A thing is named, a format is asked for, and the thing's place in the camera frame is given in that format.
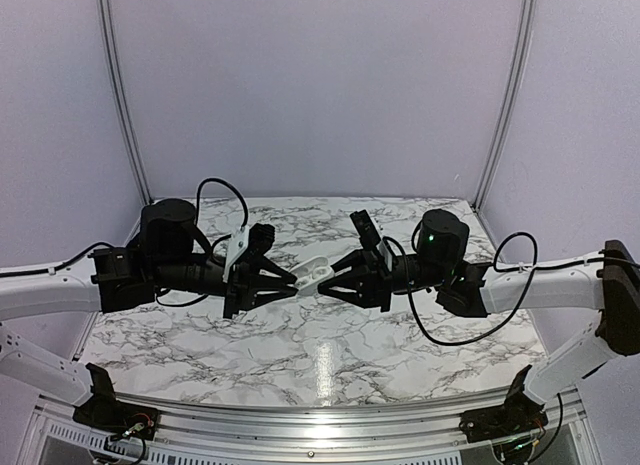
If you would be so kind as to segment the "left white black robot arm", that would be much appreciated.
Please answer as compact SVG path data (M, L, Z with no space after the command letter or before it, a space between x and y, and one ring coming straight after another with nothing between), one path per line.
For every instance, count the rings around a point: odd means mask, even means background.
M154 302L163 291L221 297L231 318L296 295L296 278L266 258L272 226L243 226L225 258L197 226L197 208L182 199L145 206L140 230L124 247L96 244L59 265L1 273L4 320L58 312L113 312Z

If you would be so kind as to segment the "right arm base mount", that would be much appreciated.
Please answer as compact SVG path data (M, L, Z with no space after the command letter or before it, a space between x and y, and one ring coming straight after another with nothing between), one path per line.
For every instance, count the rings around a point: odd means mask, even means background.
M531 369L528 365L516 374L501 405L461 414L459 429L469 443L524 433L548 424L544 405L524 393L525 379Z

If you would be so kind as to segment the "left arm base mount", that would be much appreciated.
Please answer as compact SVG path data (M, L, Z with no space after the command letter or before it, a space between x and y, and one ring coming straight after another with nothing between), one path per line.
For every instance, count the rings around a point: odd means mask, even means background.
M118 400L108 372L94 364L85 368L90 376L90 396L74 407L76 423L111 432L117 438L136 436L152 440L160 412L156 408Z

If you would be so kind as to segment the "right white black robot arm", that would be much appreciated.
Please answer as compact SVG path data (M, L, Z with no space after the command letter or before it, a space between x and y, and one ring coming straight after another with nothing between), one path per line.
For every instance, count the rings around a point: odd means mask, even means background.
M515 433L564 388L608 361L639 352L639 265L618 240L600 251L567 261L532 259L519 265L496 261L469 263L464 255L469 227L454 214L425 212L412 235L412 253L393 254L390 237L381 237L366 211L352 213L361 247L332 266L321 281L321 295L363 309L386 312L394 295L435 291L450 314L486 318L523 309L584 308L598 319L560 346L545 361L529 365L514 378L495 423Z

